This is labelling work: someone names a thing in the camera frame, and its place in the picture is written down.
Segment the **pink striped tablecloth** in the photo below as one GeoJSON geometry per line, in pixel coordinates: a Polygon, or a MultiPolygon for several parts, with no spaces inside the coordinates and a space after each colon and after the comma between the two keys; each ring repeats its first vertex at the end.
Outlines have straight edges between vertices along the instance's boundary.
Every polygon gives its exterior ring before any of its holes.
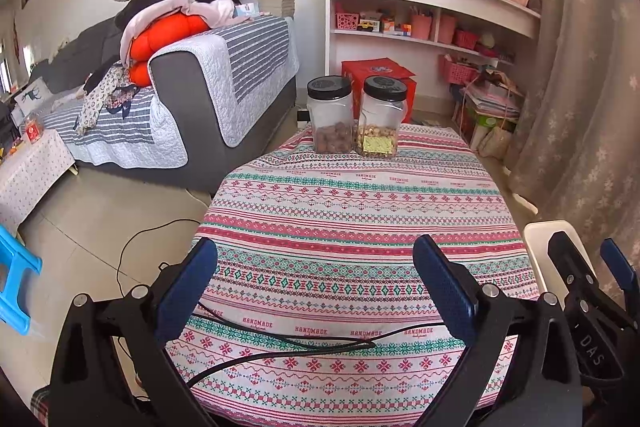
{"type": "MultiPolygon", "coordinates": [[[[412,263],[423,233],[479,283],[538,295],[500,192],[453,130],[404,124],[398,156],[387,161],[317,155],[306,129],[222,182],[197,232],[219,255],[202,301],[273,333],[364,338],[438,322],[412,263]]],[[[226,360],[292,349],[197,317],[166,347],[185,380],[226,360]]],[[[481,403],[495,399],[513,347],[505,342],[481,403]]],[[[243,363],[193,392],[207,409],[251,425],[412,425],[463,348],[446,327],[423,327],[366,351],[243,363]]]]}

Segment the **blue stool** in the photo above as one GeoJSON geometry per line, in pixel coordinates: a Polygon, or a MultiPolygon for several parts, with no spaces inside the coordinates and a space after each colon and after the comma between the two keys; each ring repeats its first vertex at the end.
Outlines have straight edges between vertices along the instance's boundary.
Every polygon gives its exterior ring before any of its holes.
{"type": "Polygon", "coordinates": [[[34,256],[0,225],[0,263],[9,267],[4,289],[0,293],[0,319],[21,335],[26,335],[31,319],[18,306],[18,291],[24,270],[30,268],[39,274],[42,259],[34,256]]]}

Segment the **blue gripper pad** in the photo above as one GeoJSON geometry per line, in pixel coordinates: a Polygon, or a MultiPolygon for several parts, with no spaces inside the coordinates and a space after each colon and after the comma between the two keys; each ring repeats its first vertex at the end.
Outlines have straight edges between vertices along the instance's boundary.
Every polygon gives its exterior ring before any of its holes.
{"type": "Polygon", "coordinates": [[[613,239],[605,239],[600,245],[600,255],[609,267],[620,289],[631,291],[633,289],[636,272],[626,260],[613,239]]]}
{"type": "Polygon", "coordinates": [[[158,305],[154,332],[158,344],[164,346],[180,336],[217,266],[218,249],[206,238],[200,238],[180,265],[174,265],[175,280],[158,305]]]}
{"type": "Polygon", "coordinates": [[[475,343],[478,282],[462,264],[449,262],[429,235],[415,240],[414,266],[449,333],[466,346],[475,343]]]}

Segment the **white tablecloth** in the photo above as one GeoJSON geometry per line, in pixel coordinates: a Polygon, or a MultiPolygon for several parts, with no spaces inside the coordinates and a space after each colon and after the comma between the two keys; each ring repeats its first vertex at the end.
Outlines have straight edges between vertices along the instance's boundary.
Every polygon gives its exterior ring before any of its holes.
{"type": "Polygon", "coordinates": [[[0,225],[12,235],[51,185],[74,164],[74,157],[54,129],[45,130],[33,144],[26,135],[22,139],[20,149],[0,164],[0,225]]]}

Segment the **plastic jar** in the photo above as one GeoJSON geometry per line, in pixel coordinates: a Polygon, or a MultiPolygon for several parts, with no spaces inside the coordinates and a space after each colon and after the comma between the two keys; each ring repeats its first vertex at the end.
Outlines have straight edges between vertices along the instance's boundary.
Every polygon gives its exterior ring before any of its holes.
{"type": "Polygon", "coordinates": [[[406,115],[406,86],[388,76],[364,81],[356,150],[363,156],[391,158],[398,152],[398,132],[406,115]]]}
{"type": "Polygon", "coordinates": [[[36,143],[44,131],[42,124],[34,116],[28,116],[24,123],[24,131],[29,137],[29,142],[36,143]]]}
{"type": "Polygon", "coordinates": [[[306,92],[316,152],[346,153],[353,150],[350,81],[338,75],[320,76],[306,84],[306,92]]]}

